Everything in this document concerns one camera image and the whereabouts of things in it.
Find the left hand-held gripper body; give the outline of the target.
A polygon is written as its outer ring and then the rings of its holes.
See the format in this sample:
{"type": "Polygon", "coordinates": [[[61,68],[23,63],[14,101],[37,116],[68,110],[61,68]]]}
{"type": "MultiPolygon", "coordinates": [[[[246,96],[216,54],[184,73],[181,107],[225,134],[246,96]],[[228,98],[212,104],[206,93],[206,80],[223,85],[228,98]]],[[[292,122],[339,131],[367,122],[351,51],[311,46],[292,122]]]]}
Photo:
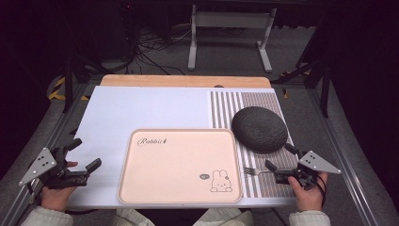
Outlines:
{"type": "Polygon", "coordinates": [[[34,179],[39,179],[50,189],[86,186],[88,175],[85,171],[70,171],[66,155],[70,149],[43,148],[31,162],[27,172],[19,182],[19,186],[27,185],[34,179]]]}

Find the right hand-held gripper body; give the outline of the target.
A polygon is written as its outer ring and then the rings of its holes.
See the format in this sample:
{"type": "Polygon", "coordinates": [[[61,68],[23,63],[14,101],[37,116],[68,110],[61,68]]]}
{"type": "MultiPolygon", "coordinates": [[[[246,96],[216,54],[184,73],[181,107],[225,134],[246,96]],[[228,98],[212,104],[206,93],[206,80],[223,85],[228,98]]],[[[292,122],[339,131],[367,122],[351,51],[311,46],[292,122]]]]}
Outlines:
{"type": "Polygon", "coordinates": [[[297,162],[293,169],[276,169],[274,171],[277,184],[288,185],[288,178],[293,176],[301,186],[312,188],[317,185],[319,172],[341,174],[342,171],[330,164],[314,151],[308,151],[297,162]]]}

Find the silver metal fork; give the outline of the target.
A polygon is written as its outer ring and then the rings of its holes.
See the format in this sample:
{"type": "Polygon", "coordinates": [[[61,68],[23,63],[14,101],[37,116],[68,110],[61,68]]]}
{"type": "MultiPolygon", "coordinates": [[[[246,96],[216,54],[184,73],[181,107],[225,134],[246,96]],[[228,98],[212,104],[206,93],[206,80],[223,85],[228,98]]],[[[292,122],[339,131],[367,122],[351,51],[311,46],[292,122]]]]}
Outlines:
{"type": "Polygon", "coordinates": [[[244,173],[249,175],[259,175],[261,173],[270,173],[271,171],[268,169],[253,169],[253,168],[244,168],[244,173]]]}

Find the person's right hand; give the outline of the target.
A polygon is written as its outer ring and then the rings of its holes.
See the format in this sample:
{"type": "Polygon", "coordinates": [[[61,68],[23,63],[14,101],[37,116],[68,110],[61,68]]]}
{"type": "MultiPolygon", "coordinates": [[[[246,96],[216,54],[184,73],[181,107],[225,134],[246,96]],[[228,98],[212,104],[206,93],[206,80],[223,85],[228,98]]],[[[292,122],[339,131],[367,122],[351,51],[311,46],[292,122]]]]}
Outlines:
{"type": "Polygon", "coordinates": [[[327,194],[327,177],[326,172],[319,172],[318,185],[306,190],[303,188],[295,177],[289,177],[288,181],[296,196],[296,206],[300,212],[303,211],[321,211],[324,206],[327,194]]]}

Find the person's left hand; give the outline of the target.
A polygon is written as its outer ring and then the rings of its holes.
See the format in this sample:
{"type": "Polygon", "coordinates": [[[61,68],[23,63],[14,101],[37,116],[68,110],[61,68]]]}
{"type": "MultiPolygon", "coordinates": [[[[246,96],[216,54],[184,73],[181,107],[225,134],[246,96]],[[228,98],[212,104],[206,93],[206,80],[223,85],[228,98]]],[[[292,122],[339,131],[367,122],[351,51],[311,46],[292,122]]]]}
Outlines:
{"type": "Polygon", "coordinates": [[[41,190],[41,203],[43,208],[64,212],[71,194],[76,190],[74,187],[66,187],[62,189],[50,189],[44,186],[41,190]]]}

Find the dark grey textured round plate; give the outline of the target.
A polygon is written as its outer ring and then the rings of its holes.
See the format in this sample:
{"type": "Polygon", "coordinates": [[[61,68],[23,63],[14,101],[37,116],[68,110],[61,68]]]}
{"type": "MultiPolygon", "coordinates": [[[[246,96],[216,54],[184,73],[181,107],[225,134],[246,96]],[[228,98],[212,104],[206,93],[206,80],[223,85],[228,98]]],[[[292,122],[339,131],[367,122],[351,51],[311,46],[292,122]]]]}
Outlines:
{"type": "Polygon", "coordinates": [[[239,110],[232,118],[231,130],[242,145],[255,153],[274,153],[288,139],[288,129],[282,118],[260,106],[239,110]]]}

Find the brown striped placemat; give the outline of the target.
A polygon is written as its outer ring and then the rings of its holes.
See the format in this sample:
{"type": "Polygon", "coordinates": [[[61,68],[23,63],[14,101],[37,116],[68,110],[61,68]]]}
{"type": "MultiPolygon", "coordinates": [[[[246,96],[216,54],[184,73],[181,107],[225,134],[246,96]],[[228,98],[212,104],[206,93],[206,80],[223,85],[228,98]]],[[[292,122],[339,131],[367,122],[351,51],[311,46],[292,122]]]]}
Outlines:
{"type": "MultiPolygon", "coordinates": [[[[211,91],[210,119],[213,128],[231,129],[233,116],[249,106],[260,106],[276,113],[284,121],[278,98],[272,92],[239,92],[239,91],[211,91]]],[[[250,175],[244,168],[265,170],[264,160],[271,161],[279,169],[295,168],[297,156],[281,148],[274,153],[254,153],[252,150],[236,142],[238,162],[241,171],[244,198],[290,198],[293,196],[291,188],[275,182],[272,173],[250,175]]]]}

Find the black stand leg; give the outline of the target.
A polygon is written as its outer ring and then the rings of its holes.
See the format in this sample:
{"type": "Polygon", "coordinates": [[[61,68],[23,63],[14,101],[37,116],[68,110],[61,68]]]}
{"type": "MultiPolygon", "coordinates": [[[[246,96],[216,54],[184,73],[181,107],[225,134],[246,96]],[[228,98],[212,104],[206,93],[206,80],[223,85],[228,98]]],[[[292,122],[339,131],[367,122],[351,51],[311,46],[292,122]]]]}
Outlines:
{"type": "Polygon", "coordinates": [[[67,113],[73,103],[72,89],[72,58],[67,56],[64,61],[64,78],[65,78],[65,103],[63,112],[67,113]]]}
{"type": "Polygon", "coordinates": [[[307,63],[304,66],[300,66],[298,69],[290,73],[283,73],[282,76],[280,76],[278,79],[271,80],[270,83],[276,85],[282,85],[306,72],[309,72],[309,75],[303,82],[303,86],[306,89],[315,89],[316,85],[319,82],[322,82],[320,109],[322,111],[323,116],[327,118],[328,117],[327,102],[329,95],[330,69],[325,60],[307,63]]]}

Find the person's legs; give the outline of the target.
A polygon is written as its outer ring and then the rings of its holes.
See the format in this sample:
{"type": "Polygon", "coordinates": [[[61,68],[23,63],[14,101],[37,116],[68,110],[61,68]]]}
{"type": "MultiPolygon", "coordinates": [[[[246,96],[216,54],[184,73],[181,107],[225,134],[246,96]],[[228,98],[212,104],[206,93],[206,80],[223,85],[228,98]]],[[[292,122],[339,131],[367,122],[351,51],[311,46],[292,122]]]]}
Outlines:
{"type": "Polygon", "coordinates": [[[118,209],[111,226],[254,226],[254,220],[249,211],[237,208],[149,211],[147,216],[135,209],[118,209]]]}

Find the white table board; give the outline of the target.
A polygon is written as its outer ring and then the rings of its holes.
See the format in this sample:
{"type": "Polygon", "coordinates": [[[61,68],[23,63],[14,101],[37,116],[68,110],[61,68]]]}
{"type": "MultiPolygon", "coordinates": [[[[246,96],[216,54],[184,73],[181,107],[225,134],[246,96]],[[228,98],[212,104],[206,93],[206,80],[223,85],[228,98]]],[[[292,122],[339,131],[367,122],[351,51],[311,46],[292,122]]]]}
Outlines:
{"type": "Polygon", "coordinates": [[[294,203],[290,198],[244,198],[232,203],[126,204],[119,200],[120,179],[131,135],[139,129],[226,129],[213,128],[210,119],[211,91],[272,92],[272,89],[143,88],[106,87],[94,89],[77,130],[82,144],[68,155],[81,167],[96,158],[102,165],[85,187],[71,196],[71,208],[209,208],[265,207],[294,203]]]}

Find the pink rectangular tray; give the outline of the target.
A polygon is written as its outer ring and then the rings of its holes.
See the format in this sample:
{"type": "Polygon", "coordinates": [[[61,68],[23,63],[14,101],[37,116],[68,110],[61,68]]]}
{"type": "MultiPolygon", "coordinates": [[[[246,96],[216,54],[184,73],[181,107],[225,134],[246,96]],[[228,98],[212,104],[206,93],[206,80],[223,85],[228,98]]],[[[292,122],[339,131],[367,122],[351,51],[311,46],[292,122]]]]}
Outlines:
{"type": "Polygon", "coordinates": [[[242,197],[235,139],[228,129],[139,129],[120,179],[126,204],[232,203],[242,197]]]}

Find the wooden table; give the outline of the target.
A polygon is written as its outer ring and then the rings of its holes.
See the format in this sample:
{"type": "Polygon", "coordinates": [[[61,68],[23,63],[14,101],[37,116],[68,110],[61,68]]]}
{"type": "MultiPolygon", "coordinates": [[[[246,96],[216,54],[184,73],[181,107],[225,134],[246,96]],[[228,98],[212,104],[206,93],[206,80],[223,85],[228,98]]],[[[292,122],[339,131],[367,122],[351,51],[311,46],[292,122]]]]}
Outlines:
{"type": "Polygon", "coordinates": [[[183,87],[270,89],[265,77],[211,75],[107,74],[101,81],[108,87],[183,87]]]}

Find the white metal stand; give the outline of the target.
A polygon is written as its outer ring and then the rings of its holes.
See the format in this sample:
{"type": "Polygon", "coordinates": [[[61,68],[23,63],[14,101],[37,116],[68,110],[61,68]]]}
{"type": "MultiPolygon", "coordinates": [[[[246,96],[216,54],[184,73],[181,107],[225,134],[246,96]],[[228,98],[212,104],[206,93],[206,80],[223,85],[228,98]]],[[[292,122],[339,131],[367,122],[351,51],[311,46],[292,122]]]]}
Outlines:
{"type": "Polygon", "coordinates": [[[193,5],[191,13],[191,42],[187,69],[189,71],[196,69],[198,27],[248,28],[263,30],[263,39],[257,41],[256,46],[264,70],[267,73],[271,73],[272,66],[266,52],[266,44],[276,18],[276,13],[277,10],[275,8],[271,8],[266,13],[200,11],[196,5],[193,5]]]}

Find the aluminium frame rail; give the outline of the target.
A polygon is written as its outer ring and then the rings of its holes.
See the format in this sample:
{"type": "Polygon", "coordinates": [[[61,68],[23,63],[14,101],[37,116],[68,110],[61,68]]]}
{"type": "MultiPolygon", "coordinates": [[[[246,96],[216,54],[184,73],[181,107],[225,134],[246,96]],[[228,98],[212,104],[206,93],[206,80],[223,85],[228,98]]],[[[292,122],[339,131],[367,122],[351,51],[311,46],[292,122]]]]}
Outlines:
{"type": "Polygon", "coordinates": [[[349,190],[349,193],[354,201],[359,216],[365,226],[380,226],[375,214],[371,209],[371,205],[367,200],[364,189],[359,181],[358,175],[352,167],[347,155],[343,151],[343,146],[340,144],[338,139],[338,134],[331,122],[331,117],[328,113],[324,113],[321,107],[321,99],[316,90],[308,89],[308,96],[310,98],[311,104],[315,108],[320,122],[327,133],[327,137],[332,146],[332,151],[337,161],[339,168],[342,171],[343,179],[349,190]]]}
{"type": "Polygon", "coordinates": [[[90,95],[93,89],[93,85],[75,86],[72,106],[66,112],[64,101],[50,102],[38,128],[0,180],[0,226],[18,226],[29,213],[30,193],[25,186],[19,186],[19,181],[44,147],[59,147],[73,139],[71,131],[78,127],[88,104],[81,97],[90,95]]]}

